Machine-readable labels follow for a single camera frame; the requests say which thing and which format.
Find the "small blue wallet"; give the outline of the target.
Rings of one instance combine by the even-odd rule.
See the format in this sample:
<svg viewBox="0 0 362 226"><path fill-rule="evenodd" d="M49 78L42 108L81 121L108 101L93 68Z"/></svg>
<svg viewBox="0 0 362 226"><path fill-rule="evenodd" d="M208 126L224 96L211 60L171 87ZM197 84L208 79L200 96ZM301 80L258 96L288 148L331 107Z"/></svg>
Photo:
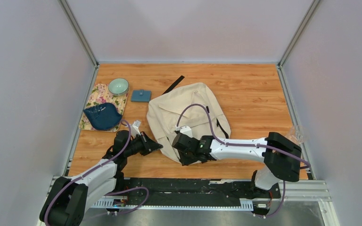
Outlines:
<svg viewBox="0 0 362 226"><path fill-rule="evenodd" d="M148 103L151 100L152 92L150 90L134 90L132 92L131 101L137 103Z"/></svg>

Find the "beige canvas backpack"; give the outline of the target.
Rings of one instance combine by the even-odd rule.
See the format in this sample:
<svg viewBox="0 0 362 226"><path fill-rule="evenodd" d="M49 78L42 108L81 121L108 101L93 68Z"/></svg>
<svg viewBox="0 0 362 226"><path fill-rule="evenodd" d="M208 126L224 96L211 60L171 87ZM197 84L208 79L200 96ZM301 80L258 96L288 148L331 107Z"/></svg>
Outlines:
<svg viewBox="0 0 362 226"><path fill-rule="evenodd" d="M161 153L180 163L178 151L172 147L176 126L189 126L193 137L204 135L229 138L229 122L211 89L198 82L175 88L150 100L147 120L157 143L162 144Z"/></svg>

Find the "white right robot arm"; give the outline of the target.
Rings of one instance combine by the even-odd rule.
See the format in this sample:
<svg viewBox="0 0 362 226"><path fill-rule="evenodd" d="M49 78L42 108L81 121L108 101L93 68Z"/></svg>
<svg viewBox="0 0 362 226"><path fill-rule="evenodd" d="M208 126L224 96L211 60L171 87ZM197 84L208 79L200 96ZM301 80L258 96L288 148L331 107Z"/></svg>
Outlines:
<svg viewBox="0 0 362 226"><path fill-rule="evenodd" d="M279 181L297 182L300 179L302 149L277 132L258 139L216 139L202 136L200 139L179 133L173 143L182 165L197 161L243 159L262 162L265 166L253 176L250 191L255 197L264 196Z"/></svg>

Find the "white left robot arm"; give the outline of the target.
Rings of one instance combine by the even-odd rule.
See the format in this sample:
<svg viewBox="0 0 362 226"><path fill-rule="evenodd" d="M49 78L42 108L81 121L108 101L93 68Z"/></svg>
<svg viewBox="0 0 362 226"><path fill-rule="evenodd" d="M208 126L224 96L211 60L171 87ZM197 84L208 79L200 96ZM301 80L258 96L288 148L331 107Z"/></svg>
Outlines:
<svg viewBox="0 0 362 226"><path fill-rule="evenodd" d="M127 158L148 155L163 145L144 132L131 135L127 130L117 132L113 145L102 159L80 175L59 177L48 194L39 219L48 226L78 226L85 212L108 193L120 195L125 190L122 170Z"/></svg>

